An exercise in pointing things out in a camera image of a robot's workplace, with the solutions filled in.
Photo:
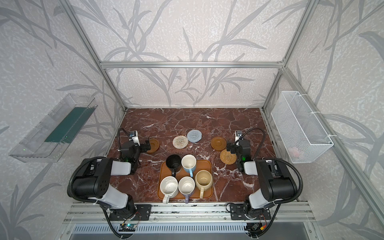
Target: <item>mug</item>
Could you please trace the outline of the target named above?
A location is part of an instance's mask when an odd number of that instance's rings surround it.
[[[181,157],[177,154],[167,157],[166,165],[172,172],[172,177],[176,177],[176,173],[181,171]]]
[[[185,203],[189,202],[189,197],[195,190],[195,181],[191,177],[183,177],[179,181],[179,192],[185,196]]]
[[[195,176],[196,187],[200,189],[200,198],[203,198],[204,190],[212,187],[214,179],[212,175],[207,170],[200,170]]]
[[[193,177],[193,172],[196,170],[196,158],[193,155],[185,155],[183,159],[181,159],[181,165],[184,170],[189,173],[191,177]]]
[[[170,198],[176,197],[176,195],[179,193],[177,185],[177,179],[172,176],[165,177],[161,181],[160,191],[164,194],[164,204],[167,204]]]

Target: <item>wallpaper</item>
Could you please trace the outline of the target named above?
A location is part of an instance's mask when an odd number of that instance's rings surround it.
[[[108,74],[130,107],[261,107],[276,73],[274,68],[116,68]]]
[[[307,0],[70,0],[103,61],[281,61]]]
[[[382,196],[383,7],[382,0],[318,5],[288,62]],[[332,150],[296,166],[306,183],[302,198],[310,202],[325,239],[384,239],[384,230]]]
[[[54,239],[73,202],[66,185],[104,154],[123,111],[57,2],[0,2],[0,239]],[[57,163],[8,156],[68,93],[94,96],[93,115]]]
[[[283,76],[265,108],[276,146],[284,159],[289,159],[289,156],[271,117],[271,111],[281,91],[293,90]],[[384,229],[344,171],[332,148],[314,162],[295,164],[295,167],[304,181],[300,200],[310,203],[325,240],[384,239]]]

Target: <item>brown tray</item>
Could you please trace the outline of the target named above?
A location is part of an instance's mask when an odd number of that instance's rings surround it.
[[[193,172],[194,179],[195,179],[195,174],[197,174],[200,170],[207,170],[209,173],[212,174],[211,162],[208,161],[208,160],[196,160],[196,170]],[[171,175],[172,175],[171,171],[166,166],[166,163],[163,162],[163,164],[161,165],[161,169],[160,169],[159,184],[157,186],[157,197],[158,198],[160,198],[160,199],[164,198],[164,194],[160,191],[160,183],[161,183],[161,181],[165,177],[168,177],[168,176],[171,176]],[[176,174],[176,179],[177,179],[177,181],[180,181],[180,179],[182,179],[183,177],[186,177],[186,176],[190,177],[189,172],[186,172],[183,168],[181,168],[181,171]],[[210,198],[212,196],[212,194],[213,194],[213,187],[211,187],[210,189],[204,191],[203,198]],[[185,198],[185,196],[182,195],[179,192],[176,195],[176,197],[171,198],[171,199],[184,199],[184,198]],[[195,187],[195,191],[193,192],[193,194],[189,198],[190,199],[200,198],[200,190]]]

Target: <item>white wire mesh basket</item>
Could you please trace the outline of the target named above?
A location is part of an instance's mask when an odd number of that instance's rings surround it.
[[[282,91],[272,118],[293,163],[315,161],[333,141],[297,91]]]

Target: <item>red marble surface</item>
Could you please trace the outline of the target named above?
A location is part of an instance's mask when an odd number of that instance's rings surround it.
[[[210,141],[222,136],[227,141],[234,141],[235,130],[247,130],[251,127],[266,129],[258,108],[169,108],[169,109],[129,109],[121,127],[127,131],[137,130],[139,140],[155,137],[160,141],[160,148],[151,154],[141,154],[141,167],[134,175],[112,176],[111,185],[121,192],[133,196],[135,202],[161,202],[157,197],[157,186],[161,164],[171,154],[183,157],[192,154],[197,159],[207,159],[212,164],[214,178],[212,197],[192,199],[191,202],[242,202],[246,196],[260,188],[257,176],[242,175],[236,164],[226,165],[220,160],[220,151],[214,150]],[[192,130],[202,132],[202,139],[197,143],[189,142],[187,147],[176,149],[172,140],[178,135],[187,135]],[[121,137],[122,143],[127,137]],[[261,133],[248,133],[253,155],[261,142]],[[108,157],[119,157],[117,139],[109,151]],[[259,157],[274,157],[271,140],[267,135]]]

